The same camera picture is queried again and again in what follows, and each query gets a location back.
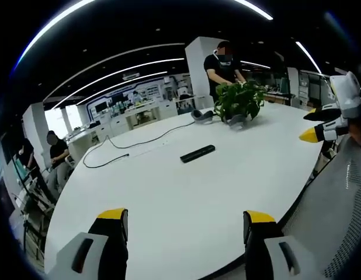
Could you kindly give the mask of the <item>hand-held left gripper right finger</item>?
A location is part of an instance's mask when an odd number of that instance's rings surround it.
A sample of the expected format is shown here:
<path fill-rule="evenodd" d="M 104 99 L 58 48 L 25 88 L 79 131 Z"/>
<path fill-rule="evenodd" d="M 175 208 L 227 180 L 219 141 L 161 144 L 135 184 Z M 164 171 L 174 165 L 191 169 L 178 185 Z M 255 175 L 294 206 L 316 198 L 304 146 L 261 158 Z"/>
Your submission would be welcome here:
<path fill-rule="evenodd" d="M 273 217 L 248 210 L 243 221 L 247 279 L 322 279 L 313 254 L 285 236 Z"/>

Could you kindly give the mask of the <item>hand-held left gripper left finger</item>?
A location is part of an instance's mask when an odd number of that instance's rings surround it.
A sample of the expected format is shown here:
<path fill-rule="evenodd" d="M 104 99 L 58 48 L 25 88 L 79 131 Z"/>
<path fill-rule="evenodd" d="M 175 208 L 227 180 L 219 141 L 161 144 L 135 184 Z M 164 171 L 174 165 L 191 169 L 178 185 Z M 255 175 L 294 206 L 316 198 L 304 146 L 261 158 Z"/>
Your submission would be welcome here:
<path fill-rule="evenodd" d="M 129 253 L 128 210 L 111 209 L 78 233 L 56 256 L 48 279 L 125 279 Z"/>

